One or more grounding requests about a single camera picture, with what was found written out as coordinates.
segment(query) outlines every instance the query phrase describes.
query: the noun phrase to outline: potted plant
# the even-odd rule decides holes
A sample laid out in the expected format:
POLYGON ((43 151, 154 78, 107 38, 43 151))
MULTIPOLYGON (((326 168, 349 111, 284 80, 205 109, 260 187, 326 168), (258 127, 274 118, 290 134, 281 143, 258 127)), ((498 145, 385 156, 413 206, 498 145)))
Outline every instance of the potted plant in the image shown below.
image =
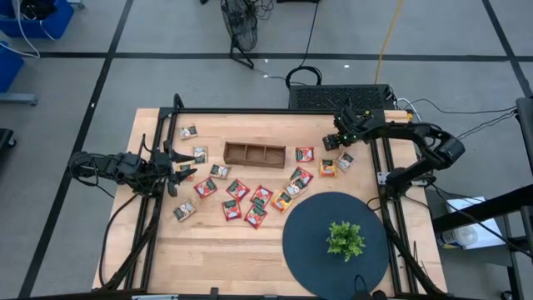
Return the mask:
POLYGON ((362 254, 365 238, 359 235, 360 229, 359 225, 349 222, 342 222, 340 225, 333 222, 330 226, 330 237, 326 239, 330 244, 327 252, 343 254, 345 263, 348 263, 352 255, 362 254))

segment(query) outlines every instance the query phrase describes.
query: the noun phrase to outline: wooden table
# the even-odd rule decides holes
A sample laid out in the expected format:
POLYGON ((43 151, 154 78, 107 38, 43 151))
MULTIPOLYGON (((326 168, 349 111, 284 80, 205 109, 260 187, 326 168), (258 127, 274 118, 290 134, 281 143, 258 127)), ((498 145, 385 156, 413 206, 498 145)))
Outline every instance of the wooden table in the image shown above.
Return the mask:
MULTIPOLYGON (((157 123, 157 109, 138 109, 128 151, 137 152, 142 134, 147 135, 151 145, 157 123)), ((388 121, 406 121, 406 113, 387 111, 388 121)), ((198 171, 193 181, 185 181, 178 187, 178 196, 164 197, 162 215, 157 232, 157 244, 153 257, 152 274, 148 286, 150 293, 200 293, 207 294, 218 287, 220 294, 293 295, 311 296, 289 271, 281 247, 281 236, 286 218, 301 201, 315 193, 344 192, 362 201, 377 196, 375 171, 371 149, 363 142, 346 150, 356 159, 348 173, 339 171, 337 178, 318 176, 315 162, 296 163, 295 147, 315 147, 316 158, 336 158, 341 150, 326 152, 321 138, 336 133, 332 116, 328 115, 266 115, 266 114, 179 114, 177 126, 195 123, 199 136, 180 140, 175 137, 174 148, 183 154, 191 154, 193 146, 208 147, 208 163, 196 165, 198 171), (224 142, 260 143, 286 146, 284 169, 267 167, 232 166, 228 179, 214 178, 218 191, 202 200, 193 190, 193 185, 208 176, 213 163, 224 163, 224 142), (239 178, 252 191, 261 184, 272 191, 279 191, 294 169, 299 166, 315 175, 308 191, 300 196, 288 212, 279 213, 272 206, 261 227, 256 230, 242 219, 227 222, 222 213, 221 202, 231 199, 226 188, 233 179, 239 178), (178 222, 172 211, 190 198, 197 212, 185 222, 178 222)), ((412 142, 391 140, 391 149, 396 167, 406 167, 416 160, 412 142)), ((382 168, 385 157, 381 153, 382 168)), ((113 211, 132 195, 131 188, 117 189, 113 211)), ((413 187, 408 196, 425 203, 422 188, 413 187)), ((252 205, 249 195, 241 203, 243 213, 252 205)), ((140 199, 126 207, 115 219, 107 240, 104 263, 105 278, 122 264, 129 254, 135 231, 140 199)), ((403 201, 406 228, 411 243, 416 241, 418 259, 437 287, 446 290, 441 260, 431 226, 430 214, 425 207, 412 201, 403 201)), ((379 201, 373 201, 376 208, 379 201)), ((139 286, 144 257, 137 260, 134 287, 139 286)), ((402 290, 408 291, 404 263, 398 258, 402 290)), ((94 287, 99 283, 95 278, 94 287)), ((391 271, 387 269, 376 289, 393 295, 391 271)))

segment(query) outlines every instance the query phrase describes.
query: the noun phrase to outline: concrete floor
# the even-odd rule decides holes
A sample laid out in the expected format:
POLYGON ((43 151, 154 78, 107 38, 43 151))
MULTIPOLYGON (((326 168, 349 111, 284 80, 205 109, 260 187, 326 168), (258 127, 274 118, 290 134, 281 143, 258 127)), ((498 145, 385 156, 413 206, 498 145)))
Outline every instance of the concrete floor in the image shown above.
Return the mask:
MULTIPOLYGON (((82 147, 98 153, 125 149, 135 110, 169 106, 174 93, 190 108, 287 107, 289 93, 282 80, 217 56, 230 45, 217 0, 205 6, 197 0, 85 3, 61 40, 35 42, 45 58, 26 59, 12 85, 11 92, 36 93, 39 104, 0 105, 0 128, 14 129, 19 141, 0 172, 0 298, 14 298, 21 290, 90 103, 96 104, 89 108, 95 112, 82 147), (118 43, 112 43, 123 13, 125 27, 118 43), (107 57, 109 50, 122 58, 107 57), (144 53, 166 58, 146 58, 144 53), (197 54, 196 59, 188 54, 197 54), (103 72, 106 60, 111 64, 103 72)), ((533 3, 491 4, 517 56, 512 62, 532 80, 533 3)), ((379 53, 395 5, 394 0, 322 1, 310 53, 379 53)), ((259 21, 253 52, 265 59, 255 60, 258 69, 285 76, 300 63, 276 54, 305 52, 313 12, 310 3, 277 4, 270 20, 259 21)), ((0 33, 2 39, 28 49, 24 41, 0 33)), ((405 0, 386 53, 404 55, 381 66, 381 82, 390 84, 399 98, 428 98, 442 109, 475 111, 508 108, 527 93, 481 0, 405 0)), ((323 84, 373 82, 376 60, 328 58, 307 61, 321 69, 323 84)), ((305 74, 293 80, 314 83, 305 74)), ((454 134, 497 117, 445 115, 423 102, 416 108, 425 121, 454 134)), ((444 189, 490 198, 531 183, 516 120, 464 142, 467 153, 461 163, 438 173, 437 183, 444 189)), ((114 189, 110 183, 104 187, 114 189)), ((111 205, 101 191, 70 184, 33 296, 90 289, 111 205)), ((513 217, 511 223, 513 233, 520 234, 519 220, 513 217)), ((509 288, 504 267, 473 261, 463 252, 442 251, 441 258, 449 291, 457 296, 498 299, 509 288)), ((518 259, 525 261, 525 283, 531 282, 531 264, 521 255, 518 259)), ((533 298, 533 287, 525 288, 533 298)))

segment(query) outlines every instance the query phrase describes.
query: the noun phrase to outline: wooden tray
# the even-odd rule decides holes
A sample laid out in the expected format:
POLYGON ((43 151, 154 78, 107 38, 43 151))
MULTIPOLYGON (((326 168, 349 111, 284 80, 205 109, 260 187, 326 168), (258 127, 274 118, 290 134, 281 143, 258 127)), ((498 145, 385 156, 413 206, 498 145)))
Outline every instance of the wooden tray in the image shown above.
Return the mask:
POLYGON ((285 146, 226 142, 224 162, 244 166, 284 168, 285 146))

